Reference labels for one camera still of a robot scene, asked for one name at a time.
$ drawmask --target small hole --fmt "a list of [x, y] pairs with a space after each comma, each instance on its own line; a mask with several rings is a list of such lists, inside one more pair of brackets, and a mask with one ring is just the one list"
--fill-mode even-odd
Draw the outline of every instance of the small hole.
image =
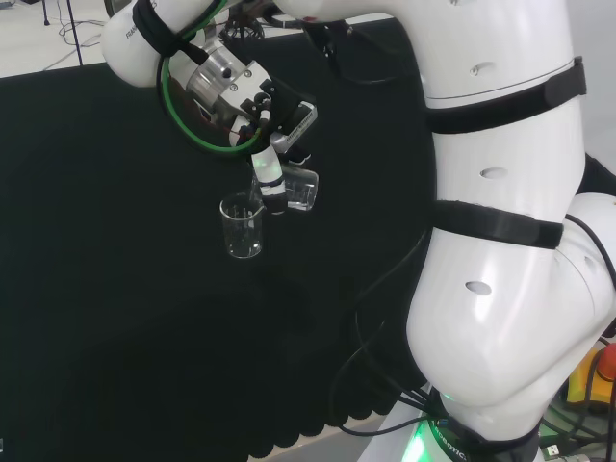
[[595, 272], [595, 270], [597, 269], [597, 267], [595, 266], [595, 262], [593, 262], [588, 257], [584, 257], [584, 262], [586, 263], [586, 266], [588, 267], [589, 270], [591, 270], [592, 272]]
[[486, 168], [483, 170], [480, 175], [487, 180], [501, 180], [505, 176], [507, 176], [509, 172], [506, 168], [494, 167], [494, 168]]
[[492, 293], [492, 288], [485, 282], [471, 281], [466, 283], [466, 288], [474, 294], [487, 296]]

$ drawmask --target red button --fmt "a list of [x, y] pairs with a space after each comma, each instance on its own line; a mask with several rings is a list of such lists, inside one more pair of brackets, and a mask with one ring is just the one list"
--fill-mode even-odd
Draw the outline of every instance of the red button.
[[597, 372], [603, 380], [613, 382], [616, 379], [616, 344], [605, 347], [597, 365]]

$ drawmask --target white cylinder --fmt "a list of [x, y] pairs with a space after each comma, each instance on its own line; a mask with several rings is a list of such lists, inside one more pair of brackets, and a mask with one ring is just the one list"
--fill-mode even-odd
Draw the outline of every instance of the white cylinder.
[[564, 0], [394, 0], [426, 98], [522, 84], [574, 57]]

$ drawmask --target white floor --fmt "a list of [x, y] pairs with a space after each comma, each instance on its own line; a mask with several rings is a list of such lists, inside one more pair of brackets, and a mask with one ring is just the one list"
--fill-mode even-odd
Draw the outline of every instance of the white floor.
[[[45, 0], [49, 26], [43, 25], [42, 3], [34, 5], [17, 0], [11, 8], [0, 10], [0, 77], [43, 71], [45, 68], [61, 68], [79, 65], [75, 47], [64, 43], [58, 32], [62, 28], [58, 5], [62, 9], [64, 24], [69, 22], [66, 1]], [[75, 20], [107, 21], [102, 0], [72, 0]], [[97, 43], [102, 28], [90, 24], [77, 27], [79, 42]], [[72, 33], [66, 38], [73, 43]], [[100, 45], [84, 48], [84, 64], [102, 63]]]

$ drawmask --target green light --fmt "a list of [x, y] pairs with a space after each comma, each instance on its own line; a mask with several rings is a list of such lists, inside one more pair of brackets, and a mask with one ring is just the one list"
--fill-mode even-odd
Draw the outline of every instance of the green light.
[[406, 447], [406, 451], [402, 457], [402, 462], [420, 462], [423, 458], [425, 453], [425, 445], [424, 441], [422, 441], [422, 437], [420, 436], [420, 429], [421, 428], [417, 429], [415, 436]]

